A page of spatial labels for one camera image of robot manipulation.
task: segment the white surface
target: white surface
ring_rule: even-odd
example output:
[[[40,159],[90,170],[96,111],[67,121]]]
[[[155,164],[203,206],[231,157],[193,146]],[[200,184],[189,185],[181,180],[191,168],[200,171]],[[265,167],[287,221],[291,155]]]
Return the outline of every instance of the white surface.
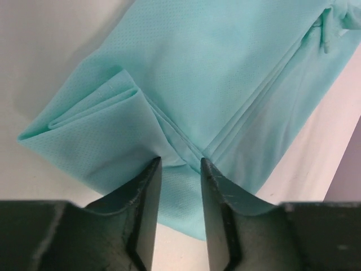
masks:
[[[1,199],[68,199],[84,206],[99,197],[15,139],[100,45],[124,6],[122,0],[0,0]],[[360,65],[361,48],[260,197],[273,203],[324,198],[361,115]],[[205,243],[159,226],[153,270],[208,270]]]

